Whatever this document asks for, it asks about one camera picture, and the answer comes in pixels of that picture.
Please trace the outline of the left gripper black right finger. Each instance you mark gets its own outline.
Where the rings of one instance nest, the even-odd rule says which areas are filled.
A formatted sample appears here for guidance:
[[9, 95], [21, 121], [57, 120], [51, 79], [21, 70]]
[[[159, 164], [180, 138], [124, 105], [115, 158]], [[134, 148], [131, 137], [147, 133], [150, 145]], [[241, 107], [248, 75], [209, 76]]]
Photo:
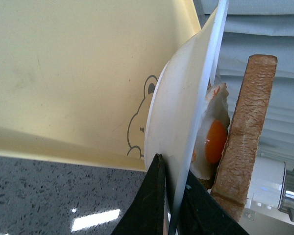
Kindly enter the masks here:
[[180, 235], [246, 235], [239, 225], [189, 172], [181, 203], [177, 231]]

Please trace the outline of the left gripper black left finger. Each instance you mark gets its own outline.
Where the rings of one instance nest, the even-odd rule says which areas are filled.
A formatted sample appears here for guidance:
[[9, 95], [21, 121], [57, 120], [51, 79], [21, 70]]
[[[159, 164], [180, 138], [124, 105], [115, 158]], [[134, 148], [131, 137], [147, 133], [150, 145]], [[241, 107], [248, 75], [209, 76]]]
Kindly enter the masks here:
[[155, 154], [147, 174], [113, 235], [162, 235], [166, 173], [161, 154]]

